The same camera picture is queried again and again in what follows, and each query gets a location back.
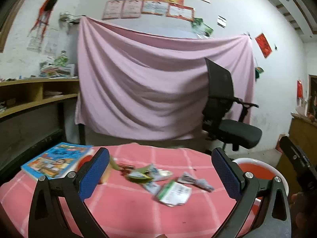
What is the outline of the grey wrapper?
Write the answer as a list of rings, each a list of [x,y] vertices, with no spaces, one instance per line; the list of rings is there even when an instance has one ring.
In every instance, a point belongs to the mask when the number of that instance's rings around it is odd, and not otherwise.
[[[187,172],[183,172],[182,176],[178,177],[177,181],[181,184],[190,184],[190,185],[196,186],[207,192],[214,191],[214,187],[211,186],[207,180],[194,178],[192,175],[190,175]]]

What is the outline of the green leaf scrap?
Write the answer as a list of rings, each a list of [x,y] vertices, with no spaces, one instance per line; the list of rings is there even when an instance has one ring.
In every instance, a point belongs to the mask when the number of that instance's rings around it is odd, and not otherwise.
[[[134,183],[147,183],[153,180],[153,178],[150,176],[150,168],[151,165],[142,167],[142,168],[137,168],[131,170],[128,174],[125,175],[125,178]]]

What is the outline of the white green paper packet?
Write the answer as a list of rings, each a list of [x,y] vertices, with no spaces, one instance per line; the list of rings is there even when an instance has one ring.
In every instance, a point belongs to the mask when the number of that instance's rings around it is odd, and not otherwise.
[[[192,189],[174,180],[167,183],[156,195],[157,200],[170,207],[185,204],[192,193]]]

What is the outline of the blue white strip wrapper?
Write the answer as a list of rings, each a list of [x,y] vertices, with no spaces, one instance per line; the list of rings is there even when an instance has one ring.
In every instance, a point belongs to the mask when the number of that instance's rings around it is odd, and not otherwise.
[[[148,182],[143,184],[143,187],[145,190],[147,190],[152,195],[157,195],[159,191],[161,190],[161,186],[157,184],[156,182]]]

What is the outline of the red paper cup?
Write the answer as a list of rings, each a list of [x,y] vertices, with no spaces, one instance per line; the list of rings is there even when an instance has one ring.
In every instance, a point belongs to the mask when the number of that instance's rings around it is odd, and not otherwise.
[[[77,164],[76,171],[79,171],[79,169],[81,169],[81,167],[83,167],[84,163],[90,161],[92,159],[92,157],[93,157],[92,155],[87,155],[87,156],[81,158],[81,160]],[[108,181],[111,170],[112,170],[112,167],[110,164],[108,164],[108,166],[106,167],[105,171],[103,172],[98,184],[104,184]]]

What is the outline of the white plastic case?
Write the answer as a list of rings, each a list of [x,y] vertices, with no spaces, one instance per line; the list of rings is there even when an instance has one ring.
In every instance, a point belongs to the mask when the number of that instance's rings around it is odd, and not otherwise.
[[[150,176],[154,182],[159,182],[171,178],[173,176],[173,172],[169,170],[153,169],[150,172]]]

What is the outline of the colourful children's book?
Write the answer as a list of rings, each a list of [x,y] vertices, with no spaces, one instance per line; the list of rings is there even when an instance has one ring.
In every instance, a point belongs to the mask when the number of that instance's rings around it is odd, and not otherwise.
[[[68,172],[75,171],[80,160],[92,151],[91,146],[62,142],[26,162],[21,170],[34,180],[42,175],[48,179],[63,178]]]

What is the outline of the pink checked tablecloth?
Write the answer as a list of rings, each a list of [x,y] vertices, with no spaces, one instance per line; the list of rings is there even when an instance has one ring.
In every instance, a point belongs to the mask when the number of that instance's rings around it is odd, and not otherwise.
[[[169,207],[142,186],[111,170],[107,181],[85,201],[110,237],[212,237],[235,205],[206,154],[188,148],[165,149],[136,143],[110,146],[109,152],[120,163],[135,167],[153,164],[172,171],[175,177],[188,172],[194,178],[207,180],[214,188],[213,192],[206,192],[193,187],[185,204]]]

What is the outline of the black mesh office chair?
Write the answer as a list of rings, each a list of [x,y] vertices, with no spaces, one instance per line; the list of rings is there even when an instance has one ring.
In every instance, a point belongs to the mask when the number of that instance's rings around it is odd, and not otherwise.
[[[259,106],[234,96],[233,80],[228,70],[208,58],[205,62],[208,72],[208,99],[202,111],[202,130],[207,132],[207,138],[211,141],[219,140],[224,147],[231,144],[233,151],[238,151],[240,147],[254,148],[262,137],[262,131],[243,121],[250,108]],[[225,119],[225,114],[234,103],[242,106],[239,119]]]

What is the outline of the red hanging decoration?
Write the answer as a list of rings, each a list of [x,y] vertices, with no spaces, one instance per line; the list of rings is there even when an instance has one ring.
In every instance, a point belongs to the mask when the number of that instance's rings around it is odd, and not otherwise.
[[[303,84],[301,80],[297,80],[297,99],[303,99]]]

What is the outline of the green hanging cap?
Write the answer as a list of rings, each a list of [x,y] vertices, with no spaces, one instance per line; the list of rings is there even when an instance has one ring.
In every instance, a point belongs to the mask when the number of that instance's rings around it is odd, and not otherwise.
[[[255,67],[255,80],[258,80],[263,72],[264,70],[261,67]]]

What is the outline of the pink hanging sheet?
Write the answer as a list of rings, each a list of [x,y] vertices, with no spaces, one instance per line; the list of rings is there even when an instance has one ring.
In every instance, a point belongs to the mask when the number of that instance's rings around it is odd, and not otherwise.
[[[247,35],[172,38],[84,17],[75,123],[132,140],[200,137],[208,97],[206,59],[232,74],[239,98],[253,100],[254,53]]]

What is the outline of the stack of books on shelf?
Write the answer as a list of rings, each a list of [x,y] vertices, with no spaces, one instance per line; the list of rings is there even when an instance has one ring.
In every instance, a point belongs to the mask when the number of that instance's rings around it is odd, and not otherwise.
[[[40,77],[65,77],[72,78],[75,76],[75,65],[67,64],[65,66],[56,66],[48,62],[42,62],[40,65]]]

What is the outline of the red black hanging ornament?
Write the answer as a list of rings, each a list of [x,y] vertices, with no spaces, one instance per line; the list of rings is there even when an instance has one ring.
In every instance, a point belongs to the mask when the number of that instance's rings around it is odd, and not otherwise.
[[[36,28],[40,28],[41,25],[44,27],[42,28],[41,38],[44,38],[46,29],[49,25],[49,19],[51,17],[51,13],[55,7],[55,4],[58,0],[45,0],[42,6],[39,9],[38,17],[33,25],[33,27],[30,29],[30,33],[35,30]]]

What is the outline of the red diamond wall poster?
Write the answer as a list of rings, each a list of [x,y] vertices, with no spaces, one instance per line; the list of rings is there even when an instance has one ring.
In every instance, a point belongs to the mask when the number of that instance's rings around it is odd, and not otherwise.
[[[272,49],[268,43],[268,40],[266,39],[265,35],[263,33],[261,33],[260,35],[258,35],[255,38],[263,56],[265,58],[267,58],[271,53],[272,53]]]

